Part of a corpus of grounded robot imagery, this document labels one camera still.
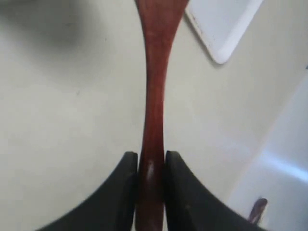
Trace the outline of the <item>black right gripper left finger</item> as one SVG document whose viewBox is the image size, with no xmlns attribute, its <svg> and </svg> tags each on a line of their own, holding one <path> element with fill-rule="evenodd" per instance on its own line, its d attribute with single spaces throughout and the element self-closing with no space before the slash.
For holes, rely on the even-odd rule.
<svg viewBox="0 0 308 231">
<path fill-rule="evenodd" d="M 129 231 L 137 194 L 138 155 L 125 152 L 108 179 L 83 203 L 41 231 Z"/>
</svg>

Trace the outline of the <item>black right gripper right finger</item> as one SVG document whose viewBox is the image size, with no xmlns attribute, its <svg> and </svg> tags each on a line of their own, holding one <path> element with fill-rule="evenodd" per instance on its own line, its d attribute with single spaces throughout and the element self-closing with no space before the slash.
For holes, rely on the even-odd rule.
<svg viewBox="0 0 308 231">
<path fill-rule="evenodd" d="M 216 198 L 192 173 L 181 155 L 167 151 L 165 205 L 170 231 L 259 231 Z"/>
</svg>

